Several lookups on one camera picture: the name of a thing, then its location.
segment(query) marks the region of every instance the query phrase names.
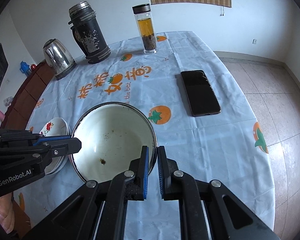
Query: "black thermos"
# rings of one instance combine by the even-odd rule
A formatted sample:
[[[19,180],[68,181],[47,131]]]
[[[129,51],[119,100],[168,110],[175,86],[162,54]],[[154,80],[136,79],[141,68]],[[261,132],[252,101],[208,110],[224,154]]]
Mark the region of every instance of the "black thermos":
[[[86,55],[88,63],[95,64],[110,55],[110,49],[102,35],[96,19],[96,13],[87,1],[78,3],[69,9],[73,37]]]

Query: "human hand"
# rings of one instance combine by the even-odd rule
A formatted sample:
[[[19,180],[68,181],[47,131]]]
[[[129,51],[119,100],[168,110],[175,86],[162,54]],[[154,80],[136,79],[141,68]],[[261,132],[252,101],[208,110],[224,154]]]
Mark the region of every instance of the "human hand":
[[[6,233],[10,233],[14,228],[14,212],[11,201],[12,193],[0,197],[0,224]]]

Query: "floor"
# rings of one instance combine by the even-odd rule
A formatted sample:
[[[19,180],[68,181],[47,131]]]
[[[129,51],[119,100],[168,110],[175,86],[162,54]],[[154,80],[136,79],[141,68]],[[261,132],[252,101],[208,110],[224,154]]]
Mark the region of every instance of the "floor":
[[[300,231],[300,90],[281,66],[221,58],[253,109],[268,145],[275,184],[274,232]]]

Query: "black smartphone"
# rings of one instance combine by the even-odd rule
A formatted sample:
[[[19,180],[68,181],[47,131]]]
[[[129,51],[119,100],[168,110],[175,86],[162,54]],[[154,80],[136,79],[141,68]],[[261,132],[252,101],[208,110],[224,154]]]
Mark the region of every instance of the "black smartphone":
[[[221,112],[216,95],[202,70],[182,71],[181,77],[193,116],[219,114]]]

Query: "table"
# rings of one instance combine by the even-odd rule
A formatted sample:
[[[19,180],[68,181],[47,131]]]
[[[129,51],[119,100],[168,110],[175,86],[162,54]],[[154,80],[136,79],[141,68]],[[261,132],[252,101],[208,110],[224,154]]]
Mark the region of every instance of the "table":
[[[75,59],[77,67],[69,75],[51,80],[27,129],[33,126],[38,133],[54,117],[64,118],[73,129],[83,113],[108,101],[129,103],[146,116],[154,110],[161,112],[163,118],[155,118],[153,127],[167,157],[195,179],[220,180],[273,229],[274,180],[263,136],[245,95],[193,32],[160,33],[157,40],[159,51],[153,55],[143,53],[137,37],[111,44],[111,55],[101,63],[90,65],[84,56]],[[191,116],[180,72],[195,69],[207,75],[220,114]],[[35,225],[82,184],[68,162],[60,172],[14,195]],[[125,239],[139,238],[180,238],[178,202],[161,199],[157,165],[148,178],[147,200],[128,203]]]

